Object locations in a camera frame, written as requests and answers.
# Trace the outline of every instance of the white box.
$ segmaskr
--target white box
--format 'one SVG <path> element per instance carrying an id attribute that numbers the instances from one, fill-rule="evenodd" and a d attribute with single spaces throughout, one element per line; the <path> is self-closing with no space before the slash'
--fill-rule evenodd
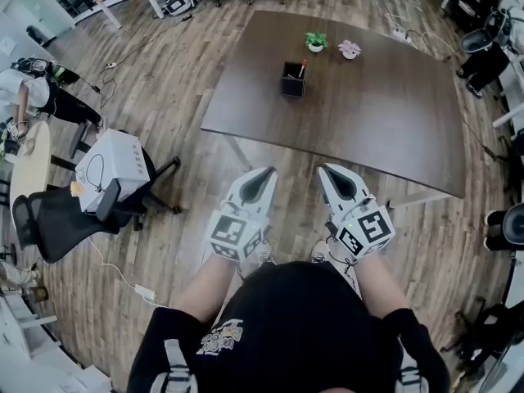
<path id="1" fill-rule="evenodd" d="M 97 210 L 113 178 L 118 179 L 122 188 L 118 201 L 150 180 L 138 138 L 114 129 L 108 129 L 91 147 L 76 166 L 75 174 L 85 191 L 79 197 L 80 207 L 87 212 Z"/>

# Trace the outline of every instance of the dark wooden table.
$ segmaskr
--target dark wooden table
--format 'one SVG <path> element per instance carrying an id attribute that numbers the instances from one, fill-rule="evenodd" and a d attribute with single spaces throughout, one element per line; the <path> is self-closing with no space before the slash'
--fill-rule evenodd
<path id="1" fill-rule="evenodd" d="M 327 34 L 314 54 L 306 32 Z M 357 43 L 346 60 L 337 45 Z M 303 98 L 280 94 L 284 61 L 307 59 Z M 317 17 L 255 11 L 228 59 L 201 129 L 346 160 L 464 197 L 461 114 L 452 72 L 394 39 Z M 392 206 L 420 201 L 406 198 Z"/>

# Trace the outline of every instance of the black t-shirt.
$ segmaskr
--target black t-shirt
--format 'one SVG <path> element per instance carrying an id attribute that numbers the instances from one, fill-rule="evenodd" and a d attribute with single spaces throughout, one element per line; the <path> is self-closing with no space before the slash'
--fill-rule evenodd
<path id="1" fill-rule="evenodd" d="M 182 311 L 155 310 L 128 392 L 146 393 L 159 373 L 169 372 L 166 339 L 179 340 L 200 393 L 394 391 L 403 358 L 398 336 L 405 346 L 401 332 L 418 350 L 406 346 L 410 355 L 416 360 L 414 355 L 430 355 L 426 366 L 437 384 L 442 378 L 431 391 L 448 391 L 447 370 L 411 310 L 385 319 L 371 316 L 330 264 L 265 265 L 211 329 Z"/>

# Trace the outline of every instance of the white shirt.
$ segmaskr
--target white shirt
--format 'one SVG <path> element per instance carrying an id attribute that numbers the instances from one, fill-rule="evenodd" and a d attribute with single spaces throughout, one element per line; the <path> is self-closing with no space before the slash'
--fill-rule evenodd
<path id="1" fill-rule="evenodd" d="M 25 84 L 29 89 L 28 105 L 33 108 L 45 106 L 49 100 L 49 85 L 44 77 L 34 79 L 17 70 L 0 71 L 0 104 L 18 105 L 20 86 Z"/>

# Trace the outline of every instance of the forearm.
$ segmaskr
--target forearm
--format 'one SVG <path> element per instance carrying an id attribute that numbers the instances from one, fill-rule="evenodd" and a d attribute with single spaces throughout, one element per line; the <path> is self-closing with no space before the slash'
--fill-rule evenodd
<path id="1" fill-rule="evenodd" d="M 224 303 L 236 266 L 236 262 L 212 254 L 184 288 L 174 308 L 203 323 L 214 319 Z"/>
<path id="2" fill-rule="evenodd" d="M 408 309 L 409 303 L 399 284 L 379 254 L 371 254 L 355 265 L 362 300 L 368 312 L 384 318 L 397 309 Z"/>
<path id="3" fill-rule="evenodd" d="M 16 115 L 16 123 L 18 125 L 18 130 L 22 133 L 25 131 L 25 125 L 23 123 L 25 121 L 25 112 L 27 111 L 28 99 L 29 89 L 27 88 L 27 86 L 25 86 L 25 84 L 22 84 L 20 86 L 20 90 L 18 91 L 18 112 Z"/>

